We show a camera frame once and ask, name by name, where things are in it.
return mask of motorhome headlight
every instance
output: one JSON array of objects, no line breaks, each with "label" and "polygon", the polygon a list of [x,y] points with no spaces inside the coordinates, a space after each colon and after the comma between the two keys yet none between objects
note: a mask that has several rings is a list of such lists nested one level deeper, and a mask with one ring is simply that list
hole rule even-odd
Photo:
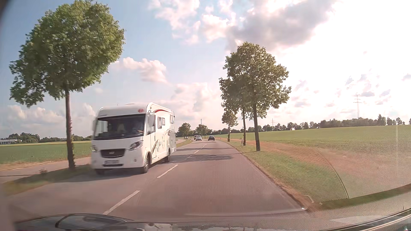
[{"label": "motorhome headlight", "polygon": [[90,150],[91,150],[92,152],[96,152],[96,151],[98,151],[98,150],[97,150],[97,147],[96,147],[96,146],[94,146],[94,145],[92,145],[92,146],[90,147]]},{"label": "motorhome headlight", "polygon": [[129,151],[136,150],[137,148],[139,148],[141,146],[143,146],[143,141],[137,141],[135,143],[132,143],[130,148],[129,148]]}]

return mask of license plate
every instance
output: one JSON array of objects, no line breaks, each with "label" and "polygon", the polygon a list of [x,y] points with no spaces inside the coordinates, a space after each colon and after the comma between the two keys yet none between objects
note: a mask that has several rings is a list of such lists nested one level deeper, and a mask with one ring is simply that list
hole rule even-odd
[{"label": "license plate", "polygon": [[106,160],[104,161],[104,164],[118,164],[120,161],[118,160]]}]

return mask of sidewalk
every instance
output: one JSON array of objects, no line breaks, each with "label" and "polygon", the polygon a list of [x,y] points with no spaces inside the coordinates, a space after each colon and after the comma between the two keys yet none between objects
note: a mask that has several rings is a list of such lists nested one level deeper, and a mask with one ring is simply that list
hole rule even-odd
[{"label": "sidewalk", "polygon": [[[185,141],[184,139],[177,139],[176,143],[181,143],[184,141]],[[76,162],[76,166],[85,165],[85,164],[90,163],[90,157],[75,159],[74,161]],[[36,166],[30,166],[30,167],[25,167],[25,168],[4,170],[4,171],[0,171],[0,183],[40,174],[40,170],[42,169],[45,169],[47,171],[55,171],[55,170],[65,169],[65,168],[68,168],[67,160],[57,161],[57,162],[48,163],[48,164],[41,164],[41,165],[36,165]]]}]

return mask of tree trunk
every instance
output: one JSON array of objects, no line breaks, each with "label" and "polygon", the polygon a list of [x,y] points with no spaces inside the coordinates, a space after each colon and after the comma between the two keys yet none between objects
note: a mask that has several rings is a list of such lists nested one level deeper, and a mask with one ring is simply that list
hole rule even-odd
[{"label": "tree trunk", "polygon": [[254,134],[256,137],[256,151],[260,151],[260,137],[258,135],[257,105],[253,104]]},{"label": "tree trunk", "polygon": [[230,142],[230,125],[229,125],[229,138],[227,139],[228,142]]},{"label": "tree trunk", "polygon": [[242,109],[242,125],[243,125],[243,131],[242,131],[243,142],[242,142],[242,145],[245,146],[245,111],[244,111],[244,108]]},{"label": "tree trunk", "polygon": [[66,94],[66,133],[67,133],[67,160],[69,161],[69,169],[74,170],[74,154],[72,143],[72,116],[70,112],[70,92],[68,88],[65,89]]}]

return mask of tree line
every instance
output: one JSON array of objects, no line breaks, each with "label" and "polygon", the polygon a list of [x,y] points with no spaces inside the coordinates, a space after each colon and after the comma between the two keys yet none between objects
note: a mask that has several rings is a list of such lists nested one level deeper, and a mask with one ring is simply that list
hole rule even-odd
[{"label": "tree line", "polygon": [[[275,126],[264,125],[257,126],[258,132],[271,132],[271,131],[290,131],[290,130],[303,130],[303,129],[318,129],[318,128],[330,128],[330,127],[365,127],[365,126],[391,126],[391,125],[405,125],[405,122],[401,120],[400,117],[397,117],[395,120],[387,117],[383,117],[381,114],[378,115],[377,119],[368,119],[368,118],[352,118],[350,120],[336,120],[330,119],[329,121],[322,120],[319,123],[314,121],[311,122],[301,122],[300,124],[289,122],[287,125],[281,125],[277,123]],[[246,133],[255,132],[254,127],[248,127],[245,130]],[[228,128],[223,128],[220,130],[206,129],[203,135],[224,135],[228,134]],[[230,129],[230,133],[244,133],[244,129]],[[177,136],[193,136],[200,135],[198,129],[191,130],[191,125],[189,123],[183,123],[177,132]]]},{"label": "tree line", "polygon": [[[40,139],[38,134],[31,134],[22,132],[20,135],[18,133],[10,134],[6,138],[0,138],[2,140],[17,140],[13,143],[45,143],[45,142],[62,142],[67,141],[66,138],[58,137],[44,137]],[[82,137],[72,134],[72,141],[91,141],[92,136]]]}]

